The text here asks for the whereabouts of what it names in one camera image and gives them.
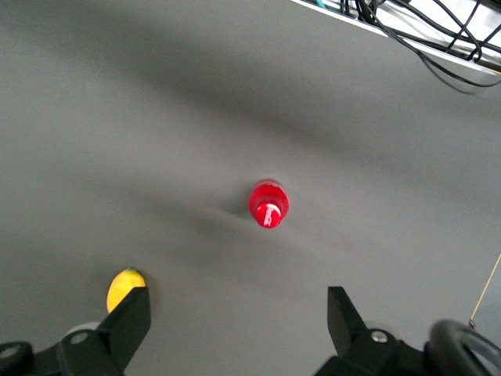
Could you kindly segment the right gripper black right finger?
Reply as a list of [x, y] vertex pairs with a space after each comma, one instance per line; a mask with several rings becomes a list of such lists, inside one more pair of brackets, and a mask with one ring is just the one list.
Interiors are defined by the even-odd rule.
[[336, 354], [317, 375], [424, 375], [424, 355], [390, 332], [370, 329], [343, 287], [327, 292], [327, 327]]

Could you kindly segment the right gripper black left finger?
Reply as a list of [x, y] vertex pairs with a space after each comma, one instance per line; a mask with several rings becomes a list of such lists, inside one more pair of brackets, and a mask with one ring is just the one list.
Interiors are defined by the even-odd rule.
[[135, 287], [97, 326], [66, 336], [58, 344], [62, 375], [123, 375], [151, 325], [150, 294]]

